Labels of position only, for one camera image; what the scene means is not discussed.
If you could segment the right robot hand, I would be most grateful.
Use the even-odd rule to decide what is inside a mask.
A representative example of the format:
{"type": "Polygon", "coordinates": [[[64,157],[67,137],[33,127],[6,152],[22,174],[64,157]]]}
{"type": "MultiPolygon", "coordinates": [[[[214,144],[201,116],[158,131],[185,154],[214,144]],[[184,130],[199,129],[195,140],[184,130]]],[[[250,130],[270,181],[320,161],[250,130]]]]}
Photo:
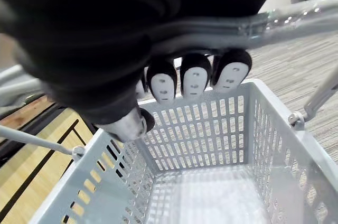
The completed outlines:
{"type": "Polygon", "coordinates": [[[150,31],[182,17],[255,15],[265,1],[1,0],[1,32],[53,100],[126,142],[142,130],[135,87],[150,31]]]}

